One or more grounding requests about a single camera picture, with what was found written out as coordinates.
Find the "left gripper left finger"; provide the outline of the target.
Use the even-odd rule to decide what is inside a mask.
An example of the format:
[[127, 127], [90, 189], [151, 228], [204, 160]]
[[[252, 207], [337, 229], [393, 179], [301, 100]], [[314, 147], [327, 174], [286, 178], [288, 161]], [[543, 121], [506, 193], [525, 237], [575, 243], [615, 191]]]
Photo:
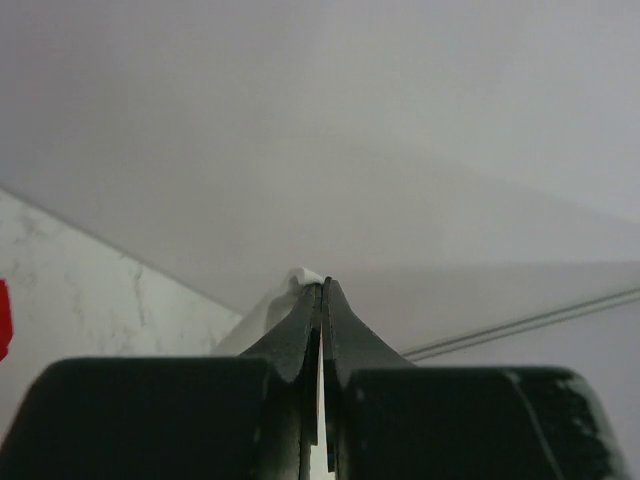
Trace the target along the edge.
[[233, 357], [73, 358], [25, 395], [5, 479], [306, 479], [321, 288]]

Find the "red t shirt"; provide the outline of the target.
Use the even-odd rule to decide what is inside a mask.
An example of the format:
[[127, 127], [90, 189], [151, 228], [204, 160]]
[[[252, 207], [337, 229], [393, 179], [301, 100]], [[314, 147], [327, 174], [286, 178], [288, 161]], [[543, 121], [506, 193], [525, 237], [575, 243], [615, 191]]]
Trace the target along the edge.
[[0, 360], [9, 353], [14, 337], [9, 287], [5, 279], [0, 281]]

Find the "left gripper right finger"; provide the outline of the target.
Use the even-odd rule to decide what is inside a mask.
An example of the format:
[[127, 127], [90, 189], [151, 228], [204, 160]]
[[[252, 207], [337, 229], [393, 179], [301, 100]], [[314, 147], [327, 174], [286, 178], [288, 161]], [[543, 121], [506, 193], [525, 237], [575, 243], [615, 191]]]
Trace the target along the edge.
[[339, 479], [627, 479], [590, 385], [558, 367], [419, 367], [322, 287], [328, 468]]

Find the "white robot print t shirt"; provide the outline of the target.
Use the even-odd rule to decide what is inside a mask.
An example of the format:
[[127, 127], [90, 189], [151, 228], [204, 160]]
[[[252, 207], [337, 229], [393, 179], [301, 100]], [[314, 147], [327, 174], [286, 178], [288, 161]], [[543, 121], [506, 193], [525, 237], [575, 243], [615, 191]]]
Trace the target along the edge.
[[324, 280], [324, 276], [304, 267], [291, 269], [280, 284], [268, 290], [230, 333], [216, 344], [212, 354], [235, 356], [244, 352], [292, 311], [306, 287], [322, 285]]

